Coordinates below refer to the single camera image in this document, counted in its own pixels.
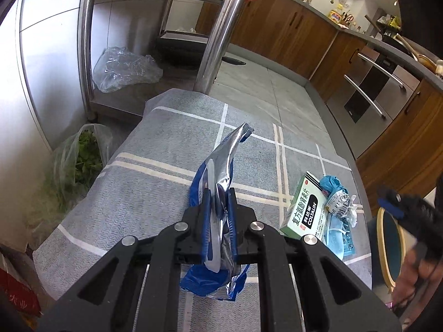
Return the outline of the right hand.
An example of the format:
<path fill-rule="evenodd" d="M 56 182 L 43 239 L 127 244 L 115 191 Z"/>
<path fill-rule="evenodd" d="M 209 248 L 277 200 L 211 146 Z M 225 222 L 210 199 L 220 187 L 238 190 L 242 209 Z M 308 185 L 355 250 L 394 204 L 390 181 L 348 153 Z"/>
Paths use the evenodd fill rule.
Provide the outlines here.
<path fill-rule="evenodd" d="M 426 246 L 416 243 L 406 254 L 396 285 L 392 292 L 393 307 L 404 307 L 415 295 L 415 284 L 419 279 L 425 280 L 432 274 L 435 264 L 424 259 Z"/>

